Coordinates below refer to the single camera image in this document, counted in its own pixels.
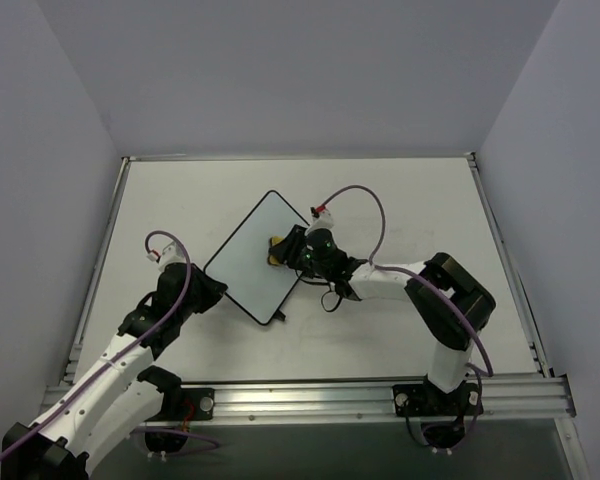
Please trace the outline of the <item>yellow bone-shaped eraser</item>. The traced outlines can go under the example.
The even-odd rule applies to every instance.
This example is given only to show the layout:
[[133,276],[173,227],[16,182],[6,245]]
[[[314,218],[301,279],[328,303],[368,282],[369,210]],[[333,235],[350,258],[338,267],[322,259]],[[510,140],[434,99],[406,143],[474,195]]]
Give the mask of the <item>yellow bone-shaped eraser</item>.
[[268,241],[267,264],[281,266],[285,264],[286,244],[280,236],[272,236]]

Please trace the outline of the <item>black-framed whiteboard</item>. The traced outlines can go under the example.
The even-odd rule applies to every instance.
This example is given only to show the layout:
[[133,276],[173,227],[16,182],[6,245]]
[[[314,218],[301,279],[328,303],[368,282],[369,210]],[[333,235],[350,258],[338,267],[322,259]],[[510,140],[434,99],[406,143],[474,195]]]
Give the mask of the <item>black-framed whiteboard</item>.
[[226,284],[226,296],[257,324],[284,320],[281,307],[298,278],[294,271],[268,263],[269,240],[306,225],[279,192],[269,190],[212,255],[204,272]]

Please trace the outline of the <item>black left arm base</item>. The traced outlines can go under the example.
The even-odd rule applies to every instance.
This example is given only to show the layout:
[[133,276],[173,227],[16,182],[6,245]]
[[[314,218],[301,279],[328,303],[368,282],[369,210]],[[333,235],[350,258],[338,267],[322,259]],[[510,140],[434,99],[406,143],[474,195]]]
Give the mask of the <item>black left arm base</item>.
[[209,421],[213,418],[215,390],[212,388],[179,388],[164,394],[161,409],[148,422],[171,422],[173,427],[147,427],[144,443],[150,452],[178,456],[186,454],[185,445],[190,439],[202,442],[191,453],[212,450],[218,447],[215,441],[200,436],[185,436],[193,422]]

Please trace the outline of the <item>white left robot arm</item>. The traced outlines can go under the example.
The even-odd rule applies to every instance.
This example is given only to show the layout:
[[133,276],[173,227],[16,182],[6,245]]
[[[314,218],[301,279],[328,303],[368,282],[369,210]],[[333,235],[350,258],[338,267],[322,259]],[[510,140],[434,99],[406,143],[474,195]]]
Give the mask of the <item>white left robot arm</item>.
[[194,406],[181,379],[155,362],[184,322],[226,291],[191,264],[164,267],[87,373],[31,424],[16,423],[5,434],[1,478],[87,479],[142,423],[188,420]]

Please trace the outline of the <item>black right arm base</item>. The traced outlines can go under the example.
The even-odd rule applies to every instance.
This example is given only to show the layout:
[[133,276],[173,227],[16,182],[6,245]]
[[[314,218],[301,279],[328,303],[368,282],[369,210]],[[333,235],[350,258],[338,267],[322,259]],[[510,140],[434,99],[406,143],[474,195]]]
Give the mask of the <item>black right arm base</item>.
[[411,439],[434,454],[451,455],[484,413],[481,381],[463,381],[444,393],[425,379],[393,385],[392,394],[395,414],[405,420]]

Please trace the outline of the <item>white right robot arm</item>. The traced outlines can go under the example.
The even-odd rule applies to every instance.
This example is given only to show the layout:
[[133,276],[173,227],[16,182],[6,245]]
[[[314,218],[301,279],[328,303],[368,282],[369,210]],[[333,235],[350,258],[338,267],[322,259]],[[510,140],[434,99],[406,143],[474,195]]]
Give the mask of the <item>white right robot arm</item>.
[[494,374],[479,335],[496,301],[447,253],[417,264],[377,265],[348,255],[328,229],[296,225],[286,236],[269,240],[268,263],[291,269],[305,283],[328,286],[337,304],[380,299],[413,305],[436,340],[423,390],[425,403],[435,412],[447,412],[459,402],[474,349],[486,367],[478,373]]

